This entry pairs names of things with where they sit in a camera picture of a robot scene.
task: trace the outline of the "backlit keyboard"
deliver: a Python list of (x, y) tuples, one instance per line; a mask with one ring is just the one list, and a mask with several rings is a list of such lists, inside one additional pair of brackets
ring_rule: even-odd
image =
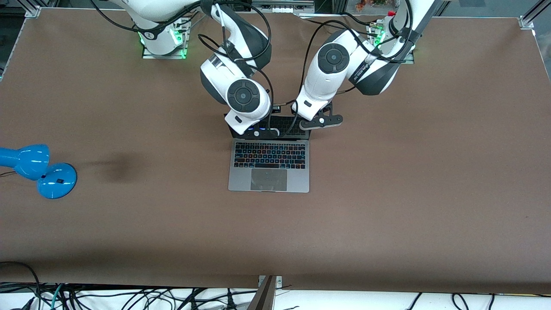
[(234, 167), (306, 169), (306, 144), (237, 142)]

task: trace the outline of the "green led light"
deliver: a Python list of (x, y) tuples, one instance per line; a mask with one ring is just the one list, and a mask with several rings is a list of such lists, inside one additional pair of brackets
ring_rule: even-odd
[(142, 45), (145, 46), (145, 42), (143, 41), (142, 34), (141, 34), (141, 33), (138, 33), (138, 35), (139, 35), (139, 41), (140, 41), (140, 43), (142, 43)]

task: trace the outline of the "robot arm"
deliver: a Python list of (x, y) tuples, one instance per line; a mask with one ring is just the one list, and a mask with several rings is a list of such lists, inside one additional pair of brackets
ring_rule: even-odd
[(298, 105), (298, 114), (311, 121), (331, 102), (345, 78), (364, 95), (382, 93), (419, 39), (436, 6), (436, 0), (402, 2), (387, 26), (394, 39), (386, 43), (393, 44), (386, 54), (367, 40), (360, 46), (348, 30), (332, 34), (312, 60), (293, 110), (297, 111)]
[[(230, 106), (225, 120), (242, 135), (247, 128), (266, 117), (272, 108), (266, 90), (250, 79), (256, 72), (254, 68), (262, 69), (269, 63), (271, 45), (263, 32), (228, 7), (213, 6), (210, 16), (230, 30), (231, 35), (218, 48), (220, 54), (212, 54), (201, 65), (201, 83), (218, 102)], [(260, 56), (255, 59), (239, 60), (257, 55)]]
[[(141, 29), (153, 29), (186, 6), (198, 4), (194, 0), (108, 1), (125, 9)], [(270, 62), (271, 45), (260, 29), (242, 19), (229, 7), (214, 4), (201, 8), (231, 33), (218, 48), (218, 53), (201, 65), (201, 82), (214, 99), (230, 106), (226, 122), (242, 135), (271, 109), (266, 90), (250, 79), (256, 73), (255, 68), (262, 69)], [(151, 53), (165, 55), (181, 44), (174, 35), (178, 30), (178, 24), (173, 23), (156, 31), (140, 32), (140, 35)]]
[[(103, 0), (123, 8), (137, 27), (153, 29), (161, 22), (170, 19), (185, 6), (196, 0)], [(180, 47), (184, 42), (175, 35), (181, 31), (183, 20), (174, 22), (163, 29), (140, 33), (144, 46), (155, 55), (167, 55)]]

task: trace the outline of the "laptop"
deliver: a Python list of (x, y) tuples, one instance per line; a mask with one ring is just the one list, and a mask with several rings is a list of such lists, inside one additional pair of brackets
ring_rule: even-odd
[[(272, 115), (271, 127), (286, 132), (293, 118)], [(261, 129), (266, 127), (266, 122), (259, 122)], [(302, 130), (299, 120), (288, 135), (273, 140), (248, 140), (231, 128), (230, 131), (234, 139), (229, 190), (308, 193), (310, 131)]]

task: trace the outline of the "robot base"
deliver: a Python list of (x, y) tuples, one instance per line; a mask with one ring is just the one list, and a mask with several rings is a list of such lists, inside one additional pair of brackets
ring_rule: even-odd
[(143, 51), (142, 51), (142, 58), (143, 59), (186, 59), (187, 57), (187, 45), (190, 40), (190, 30), (191, 30), (191, 21), (187, 17), (180, 18), (176, 23), (183, 24), (180, 27), (180, 30), (182, 33), (174, 33), (173, 38), (175, 42), (182, 42), (180, 46), (178, 46), (174, 51), (172, 51), (169, 54), (166, 55), (156, 55), (151, 53), (141, 40)]
[(311, 121), (300, 121), (299, 127), (302, 130), (312, 130), (325, 127), (340, 126), (343, 122), (342, 115), (333, 115), (333, 103), (330, 102), (322, 110), (317, 112), (317, 115)]

